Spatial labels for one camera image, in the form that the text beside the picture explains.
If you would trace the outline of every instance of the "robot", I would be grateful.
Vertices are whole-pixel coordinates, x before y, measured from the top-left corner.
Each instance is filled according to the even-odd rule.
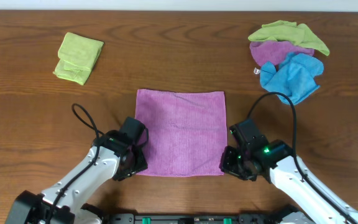
[[[250,119],[256,104],[269,95],[283,96],[290,103],[294,125],[291,147],[281,140],[269,142]],[[89,117],[91,125],[78,116],[76,106]],[[81,122],[95,131],[96,139],[89,153],[64,178],[40,194],[26,190],[22,192],[15,199],[6,224],[358,223],[358,211],[326,187],[297,156],[295,108],[282,93],[262,95],[251,108],[247,119],[229,128],[237,147],[225,148],[219,166],[223,172],[241,180],[255,181],[262,176],[291,197],[307,215],[291,206],[270,215],[104,215],[100,209],[85,202],[105,181],[122,181],[147,169],[142,148],[147,144],[149,133],[144,124],[128,117],[120,130],[104,134],[97,129],[92,117],[82,106],[73,104],[72,110]],[[143,133],[147,140],[139,144]]]

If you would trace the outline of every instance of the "blue cloth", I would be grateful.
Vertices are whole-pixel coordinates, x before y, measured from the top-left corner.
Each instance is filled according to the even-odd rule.
[[[317,58],[306,54],[288,53],[285,60],[276,68],[271,62],[266,62],[260,69],[260,85],[265,90],[286,94],[294,105],[302,102],[320,86],[314,77],[321,75],[324,65]]]

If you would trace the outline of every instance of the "green cloth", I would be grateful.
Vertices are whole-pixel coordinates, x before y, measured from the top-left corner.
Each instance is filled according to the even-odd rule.
[[[60,61],[53,74],[58,78],[84,85],[99,57],[103,44],[102,41],[68,32],[57,53]]]
[[[296,26],[296,22],[276,21],[271,24],[264,24],[248,39],[259,42],[288,40],[295,46],[316,49],[327,56],[329,55],[329,49],[324,42],[306,24]]]

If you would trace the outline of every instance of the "crumpled purple cloth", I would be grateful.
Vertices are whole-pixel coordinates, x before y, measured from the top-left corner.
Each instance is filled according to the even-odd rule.
[[[310,56],[314,54],[314,49],[294,46],[289,41],[267,40],[265,42],[251,42],[249,48],[251,49],[252,57],[259,66],[264,65],[266,62],[278,65],[285,60],[287,53],[290,52],[304,53]]]
[[[143,148],[149,168],[140,175],[223,175],[219,163],[227,146],[227,127],[222,91],[138,90],[135,119],[149,129]]]

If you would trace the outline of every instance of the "wooden table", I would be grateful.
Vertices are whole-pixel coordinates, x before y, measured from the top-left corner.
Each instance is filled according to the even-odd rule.
[[[94,138],[70,106],[87,108],[102,131],[135,115],[139,88],[224,91],[227,125],[261,94],[247,36],[276,20],[306,23],[330,48],[321,88],[296,106],[298,154],[358,209],[358,14],[294,12],[0,11],[0,223],[23,191],[39,193],[86,155]],[[52,71],[67,32],[102,40],[84,86]],[[289,107],[276,97],[254,115],[273,140],[291,140]],[[271,211],[291,199],[263,178],[135,176],[107,181],[89,203],[106,212]]]

